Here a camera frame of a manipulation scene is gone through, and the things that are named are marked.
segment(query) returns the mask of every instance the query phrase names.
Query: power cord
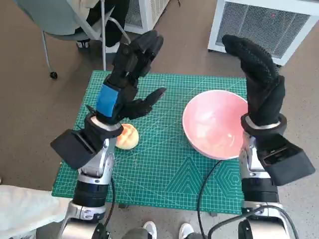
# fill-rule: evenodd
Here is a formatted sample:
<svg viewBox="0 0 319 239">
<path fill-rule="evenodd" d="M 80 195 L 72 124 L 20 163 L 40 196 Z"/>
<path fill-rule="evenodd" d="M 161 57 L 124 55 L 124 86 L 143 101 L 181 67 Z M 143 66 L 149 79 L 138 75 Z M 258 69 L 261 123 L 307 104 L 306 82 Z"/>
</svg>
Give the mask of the power cord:
<svg viewBox="0 0 319 239">
<path fill-rule="evenodd" d="M 104 223 L 104 227 L 105 228 L 106 228 L 107 224 L 109 223 L 109 221 L 111 219 L 111 215 L 113 213 L 114 205 L 115 205 L 115 183 L 114 183 L 113 177 L 111 178 L 111 185 L 112 185 L 112 205 L 111 205 L 111 208 L 110 208 L 110 211 L 109 211 L 109 215 L 106 218 L 105 223 Z"/>
<path fill-rule="evenodd" d="M 204 189 L 205 189 L 205 186 L 206 186 L 206 183 L 210 177 L 210 175 L 213 173 L 214 169 L 217 167 L 218 164 L 220 164 L 222 162 L 222 160 L 219 160 L 215 165 L 214 167 L 211 169 L 211 171 L 209 172 L 209 174 L 207 175 L 205 181 L 203 182 L 203 185 L 201 186 L 201 189 L 200 189 L 200 193 L 198 195 L 198 200 L 197 200 L 197 217 L 198 217 L 198 223 L 199 223 L 199 227 L 200 227 L 200 232 L 201 232 L 201 235 L 203 237 L 203 239 L 206 239 L 206 236 L 205 236 L 205 232 L 204 232 L 204 229 L 203 229 L 203 225 L 201 223 L 201 218 L 200 218 L 200 202 L 201 202 L 201 198 L 203 196 L 203 192 L 204 192 Z"/>
<path fill-rule="evenodd" d="M 219 160 L 215 165 L 214 167 L 211 169 L 211 171 L 209 172 L 209 174 L 207 175 L 205 181 L 203 182 L 202 186 L 201 186 L 201 189 L 200 189 L 200 193 L 198 195 L 198 201 L 197 201 L 197 217 L 198 217 L 198 223 L 199 223 L 199 227 L 200 227 L 200 232 L 201 232 L 201 235 L 203 237 L 203 239 L 207 239 L 206 238 L 206 235 L 205 235 L 205 232 L 204 232 L 204 229 L 203 229 L 203 225 L 201 223 L 201 218 L 200 218 L 200 202 L 201 202 L 201 198 L 202 198 L 202 195 L 203 195 L 203 192 L 204 192 L 204 189 L 205 189 L 205 186 L 206 186 L 206 183 L 209 179 L 209 177 L 211 176 L 211 174 L 213 173 L 214 169 L 216 168 L 216 166 L 218 164 L 220 164 L 222 162 L 222 160 Z M 261 207 L 258 207 L 250 212 L 247 212 L 247 213 L 244 213 L 242 215 L 238 215 L 238 216 L 235 216 L 235 217 L 232 217 L 232 218 L 229 218 L 229 219 L 226 219 L 218 224 L 216 224 L 215 226 L 213 226 L 209 232 L 208 232 L 208 239 L 211 239 L 211 235 L 213 234 L 214 231 L 216 231 L 218 228 L 228 224 L 228 223 L 232 223 L 234 221 L 237 221 L 237 220 L 240 220 L 240 219 L 243 219 L 243 218 L 246 218 L 246 217 L 249 217 L 251 215 L 254 215 L 255 213 L 261 211 L 261 210 L 264 210 L 266 208 L 274 208 L 274 209 L 277 209 L 279 212 L 282 213 L 282 215 L 285 216 L 285 218 L 287 219 L 287 221 L 289 222 L 291 228 L 292 228 L 292 231 L 294 233 L 294 236 L 295 236 L 295 239 L 299 239 L 299 235 L 298 235 L 298 232 L 297 232 L 297 229 L 293 223 L 293 220 L 290 218 L 290 216 L 288 215 L 288 213 L 283 210 L 282 208 L 279 208 L 279 207 L 276 207 L 274 205 L 265 205 L 265 206 L 261 206 Z"/>
<path fill-rule="evenodd" d="M 220 227 L 222 227 L 222 226 L 224 226 L 224 225 L 226 225 L 226 224 L 228 224 L 228 223 L 232 223 L 232 222 L 234 222 L 234 221 L 237 221 L 237 220 L 239 220 L 239 219 L 246 218 L 246 217 L 249 217 L 249 216 L 251 216 L 251 215 L 254 215 L 255 213 L 257 213 L 257 212 L 259 212 L 259 211 L 261 211 L 261 210 L 263 210 L 263 209 L 266 209 L 266 208 L 274 208 L 274 209 L 277 209 L 279 212 L 281 212 L 281 213 L 285 216 L 285 218 L 288 220 L 288 222 L 289 222 L 289 224 L 290 224 L 290 226 L 291 226 L 291 228 L 292 228 L 292 230 L 293 230 L 295 239 L 299 239 L 299 235 L 298 235 L 297 229 L 296 229 L 296 227 L 295 227 L 295 225 L 294 225 L 294 223 L 293 223 L 293 220 L 289 217 L 288 213 L 287 213 L 284 209 L 279 208 L 279 207 L 276 207 L 276 206 L 274 206 L 274 205 L 261 206 L 261 207 L 258 207 L 258 208 L 254 209 L 254 210 L 252 210 L 252 211 L 250 211 L 250 212 L 248 212 L 248 213 L 244 213 L 244 214 L 242 214 L 242 215 L 238 215 L 238 216 L 235 216 L 235 217 L 233 217 L 233 218 L 229 218 L 229 219 L 227 219 L 227 220 L 224 220 L 224 221 L 222 221 L 222 222 L 216 224 L 215 226 L 213 226 L 213 227 L 209 230 L 209 232 L 208 232 L 208 239 L 211 239 L 211 235 L 212 235 L 213 232 L 216 231 L 218 228 L 220 228 Z"/>
</svg>

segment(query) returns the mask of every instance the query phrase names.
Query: gray floor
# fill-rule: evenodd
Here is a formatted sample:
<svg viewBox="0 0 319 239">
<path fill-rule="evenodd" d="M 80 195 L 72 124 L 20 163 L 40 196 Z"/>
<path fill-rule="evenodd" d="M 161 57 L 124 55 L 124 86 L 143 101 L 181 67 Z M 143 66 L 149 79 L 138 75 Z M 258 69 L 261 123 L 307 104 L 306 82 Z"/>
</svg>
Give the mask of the gray floor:
<svg viewBox="0 0 319 239">
<path fill-rule="evenodd" d="M 226 54 L 208 53 L 207 43 L 215 1 L 172 0 L 156 29 L 164 46 L 154 61 L 153 72 L 243 76 L 239 62 Z M 48 77 L 39 29 L 11 0 L 0 3 L 0 175 L 5 184 L 50 190 L 59 157 L 49 143 L 73 126 L 92 70 L 101 69 L 100 45 L 81 54 L 74 42 L 48 39 L 58 81 Z M 319 24 L 303 41 L 281 73 L 287 96 L 283 113 L 289 119 L 286 136 L 301 146 L 319 166 Z M 291 214 L 301 238 L 319 238 L 319 175 L 280 188 L 281 201 Z M 203 214 L 206 230 L 227 215 Z M 198 231 L 196 214 L 189 211 L 130 207 L 116 210 L 111 220 L 113 238 L 152 219 L 159 238 L 177 238 L 183 222 Z M 54 238 L 59 224 L 39 230 L 39 238 Z M 236 238 L 236 224 L 221 229 L 216 238 Z"/>
</svg>

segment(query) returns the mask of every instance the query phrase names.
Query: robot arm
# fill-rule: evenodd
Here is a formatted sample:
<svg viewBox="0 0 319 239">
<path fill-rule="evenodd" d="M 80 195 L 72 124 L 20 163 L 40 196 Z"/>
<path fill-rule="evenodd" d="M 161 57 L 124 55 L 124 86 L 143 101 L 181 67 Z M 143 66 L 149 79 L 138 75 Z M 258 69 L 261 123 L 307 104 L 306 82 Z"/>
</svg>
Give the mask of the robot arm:
<svg viewBox="0 0 319 239">
<path fill-rule="evenodd" d="M 51 143 L 61 158 L 79 172 L 74 197 L 58 238 L 109 237 L 106 225 L 99 221 L 106 211 L 116 137 L 123 131 L 119 122 L 147 115 L 164 94 L 166 89 L 159 88 L 145 100 L 134 99 L 139 77 L 148 73 L 162 44 L 163 37 L 155 30 L 139 36 L 129 45 L 122 43 L 113 61 L 114 69 L 101 87 L 96 110 L 87 106 L 89 113 L 84 128 L 68 129 Z"/>
<path fill-rule="evenodd" d="M 283 206 L 277 186 L 314 173 L 304 151 L 283 137 L 287 119 L 280 114 L 285 96 L 285 78 L 278 74 L 271 55 L 252 41 L 225 35 L 225 50 L 241 61 L 246 75 L 248 113 L 241 118 L 244 142 L 240 152 L 240 172 L 244 201 L 242 213 L 260 206 Z M 239 224 L 240 239 L 289 239 L 281 212 L 267 208 Z"/>
</svg>

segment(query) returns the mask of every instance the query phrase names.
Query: black pants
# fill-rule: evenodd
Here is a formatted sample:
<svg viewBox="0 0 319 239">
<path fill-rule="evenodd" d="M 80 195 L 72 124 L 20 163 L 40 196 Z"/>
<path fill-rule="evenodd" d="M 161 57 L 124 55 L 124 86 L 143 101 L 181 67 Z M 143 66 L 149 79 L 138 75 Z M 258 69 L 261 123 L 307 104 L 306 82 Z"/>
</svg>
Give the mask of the black pants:
<svg viewBox="0 0 319 239">
<path fill-rule="evenodd" d="M 129 11 L 130 0 L 106 0 L 105 1 L 105 12 L 109 12 L 114 8 L 111 17 L 119 22 L 122 28 L 125 25 L 125 18 Z M 86 21 L 90 26 L 94 25 L 98 20 L 101 19 L 101 2 L 99 1 L 94 8 L 90 9 L 88 18 Z M 75 29 L 75 33 L 83 32 L 82 28 Z M 121 40 L 122 32 L 112 21 L 107 21 L 105 26 L 105 35 L 107 47 L 114 46 L 117 42 Z"/>
<path fill-rule="evenodd" d="M 144 228 L 134 228 L 129 230 L 122 239 L 152 239 L 152 235 Z M 200 233 L 191 233 L 186 239 L 203 239 Z"/>
</svg>

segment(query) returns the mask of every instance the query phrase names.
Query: pink bowl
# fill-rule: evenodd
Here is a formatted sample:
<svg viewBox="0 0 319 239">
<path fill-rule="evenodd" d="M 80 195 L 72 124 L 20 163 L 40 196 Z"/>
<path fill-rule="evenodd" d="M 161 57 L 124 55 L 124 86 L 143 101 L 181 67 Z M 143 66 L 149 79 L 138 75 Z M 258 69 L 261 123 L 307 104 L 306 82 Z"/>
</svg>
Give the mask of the pink bowl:
<svg viewBox="0 0 319 239">
<path fill-rule="evenodd" d="M 205 91 L 188 102 L 183 113 L 184 132 L 204 156 L 236 158 L 243 143 L 240 117 L 247 111 L 247 101 L 232 92 Z"/>
</svg>

